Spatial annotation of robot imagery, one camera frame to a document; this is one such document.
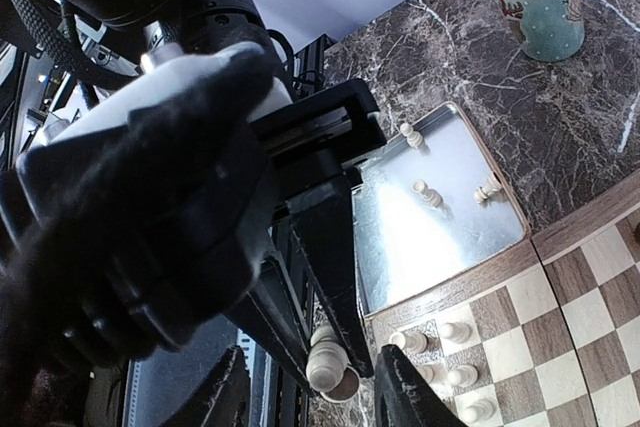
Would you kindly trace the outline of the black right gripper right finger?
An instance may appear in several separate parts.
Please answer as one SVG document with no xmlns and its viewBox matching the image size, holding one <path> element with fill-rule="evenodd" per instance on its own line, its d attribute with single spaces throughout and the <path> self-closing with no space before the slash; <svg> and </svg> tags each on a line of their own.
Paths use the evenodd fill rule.
<svg viewBox="0 0 640 427">
<path fill-rule="evenodd" d="M 396 345 L 377 356 L 374 382 L 378 427 L 464 427 Z"/>
</svg>

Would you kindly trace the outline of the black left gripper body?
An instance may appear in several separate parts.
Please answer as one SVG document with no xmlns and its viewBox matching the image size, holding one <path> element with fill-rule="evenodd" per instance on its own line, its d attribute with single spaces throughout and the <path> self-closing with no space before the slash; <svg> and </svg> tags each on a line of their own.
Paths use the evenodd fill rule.
<svg viewBox="0 0 640 427">
<path fill-rule="evenodd" d="M 353 78 L 266 113 L 277 62 L 242 42 L 179 55 L 22 154 L 3 209 L 27 211 L 1 282 L 1 358 L 112 362 L 182 348 L 255 282 L 303 157 L 345 167 L 383 143 Z"/>
</svg>

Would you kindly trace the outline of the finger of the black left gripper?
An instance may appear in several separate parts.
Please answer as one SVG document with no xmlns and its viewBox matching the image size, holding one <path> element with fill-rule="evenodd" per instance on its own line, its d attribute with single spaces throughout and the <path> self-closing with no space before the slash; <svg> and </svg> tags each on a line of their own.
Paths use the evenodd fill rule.
<svg viewBox="0 0 640 427">
<path fill-rule="evenodd" d="M 327 181 L 289 202 L 292 231 L 308 263 L 308 275 L 351 365 L 374 375 L 356 296 L 351 186 Z"/>
<path fill-rule="evenodd" d="M 303 390 L 309 330 L 281 254 L 269 253 L 253 288 L 225 316 L 259 344 Z"/>
</svg>

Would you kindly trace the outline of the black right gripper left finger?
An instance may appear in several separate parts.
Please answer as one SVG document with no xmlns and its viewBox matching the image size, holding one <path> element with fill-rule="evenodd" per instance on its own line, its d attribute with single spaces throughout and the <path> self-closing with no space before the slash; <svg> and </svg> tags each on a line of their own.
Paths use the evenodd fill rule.
<svg viewBox="0 0 640 427">
<path fill-rule="evenodd" d="M 250 377 L 239 346 L 229 347 L 166 427 L 248 426 Z"/>
</svg>

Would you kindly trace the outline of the white chess bishop piece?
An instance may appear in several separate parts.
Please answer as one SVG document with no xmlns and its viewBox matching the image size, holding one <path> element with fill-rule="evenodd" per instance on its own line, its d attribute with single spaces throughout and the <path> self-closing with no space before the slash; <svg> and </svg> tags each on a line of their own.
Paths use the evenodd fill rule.
<svg viewBox="0 0 640 427">
<path fill-rule="evenodd" d="M 428 337 L 419 331 L 396 331 L 389 337 L 389 343 L 411 354 L 421 354 L 428 348 Z"/>
</svg>

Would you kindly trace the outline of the white chess pawn piece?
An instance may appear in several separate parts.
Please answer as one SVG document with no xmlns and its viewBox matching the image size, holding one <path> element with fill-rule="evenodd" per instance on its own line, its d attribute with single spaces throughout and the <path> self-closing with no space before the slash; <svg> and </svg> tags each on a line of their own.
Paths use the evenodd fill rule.
<svg viewBox="0 0 640 427">
<path fill-rule="evenodd" d="M 466 388 L 478 381 L 479 373 L 472 365 L 460 365 L 450 370 L 446 378 L 451 386 Z"/>
</svg>

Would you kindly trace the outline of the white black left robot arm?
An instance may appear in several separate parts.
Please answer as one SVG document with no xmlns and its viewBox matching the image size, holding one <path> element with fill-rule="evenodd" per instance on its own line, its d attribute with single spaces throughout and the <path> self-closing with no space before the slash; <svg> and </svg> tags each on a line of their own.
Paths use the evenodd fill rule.
<svg viewBox="0 0 640 427">
<path fill-rule="evenodd" d="M 351 177 L 384 143 L 367 84 L 298 98 L 252 0 L 10 1 L 59 66 L 108 97 L 2 176 L 2 386 L 179 350 L 224 314 L 309 388 L 269 236 L 282 222 L 350 364 L 371 376 Z"/>
</svg>

